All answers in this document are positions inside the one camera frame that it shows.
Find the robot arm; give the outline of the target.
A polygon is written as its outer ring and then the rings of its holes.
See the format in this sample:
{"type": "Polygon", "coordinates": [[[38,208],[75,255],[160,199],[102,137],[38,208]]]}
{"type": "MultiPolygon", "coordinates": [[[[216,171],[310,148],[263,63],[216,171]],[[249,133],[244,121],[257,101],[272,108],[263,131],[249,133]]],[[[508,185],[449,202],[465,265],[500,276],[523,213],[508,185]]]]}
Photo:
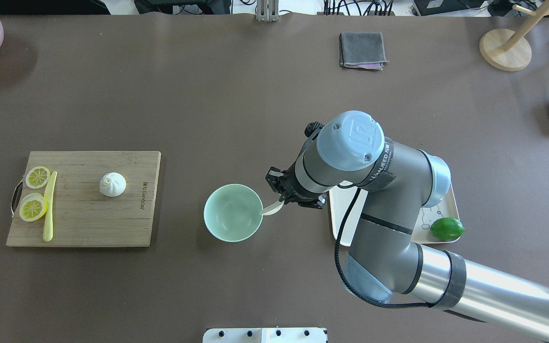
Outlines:
{"type": "Polygon", "coordinates": [[[350,293],[381,308],[431,308],[549,342],[549,287],[411,241],[420,208],[450,189],[441,158],[387,138],[363,111],[311,123],[305,134],[296,161],[272,167],[266,181],[281,202],[305,208],[322,209],[342,182],[367,191],[344,268],[334,248],[350,293]]]}

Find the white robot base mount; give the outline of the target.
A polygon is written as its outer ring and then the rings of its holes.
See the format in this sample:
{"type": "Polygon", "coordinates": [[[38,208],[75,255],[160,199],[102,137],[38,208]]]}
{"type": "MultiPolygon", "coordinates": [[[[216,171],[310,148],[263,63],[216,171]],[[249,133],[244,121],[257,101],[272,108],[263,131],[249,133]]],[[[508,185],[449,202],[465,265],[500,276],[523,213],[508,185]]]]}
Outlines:
{"type": "Polygon", "coordinates": [[[326,328],[259,327],[211,328],[203,334],[203,343],[328,343],[326,328]]]}

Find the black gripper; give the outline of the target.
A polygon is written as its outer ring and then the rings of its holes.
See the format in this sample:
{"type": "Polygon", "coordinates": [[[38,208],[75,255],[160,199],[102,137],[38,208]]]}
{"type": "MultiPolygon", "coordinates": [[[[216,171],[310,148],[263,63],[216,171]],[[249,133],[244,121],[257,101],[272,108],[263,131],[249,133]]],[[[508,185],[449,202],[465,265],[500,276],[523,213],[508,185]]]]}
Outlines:
{"type": "Polygon", "coordinates": [[[296,171],[297,167],[304,170],[303,154],[316,140],[323,126],[324,124],[318,121],[307,124],[304,131],[307,139],[299,151],[296,161],[287,170],[271,167],[265,176],[266,182],[272,190],[279,194],[279,202],[284,205],[295,202],[303,208],[322,209],[327,202],[327,192],[312,192],[305,188],[301,185],[296,171]]]}

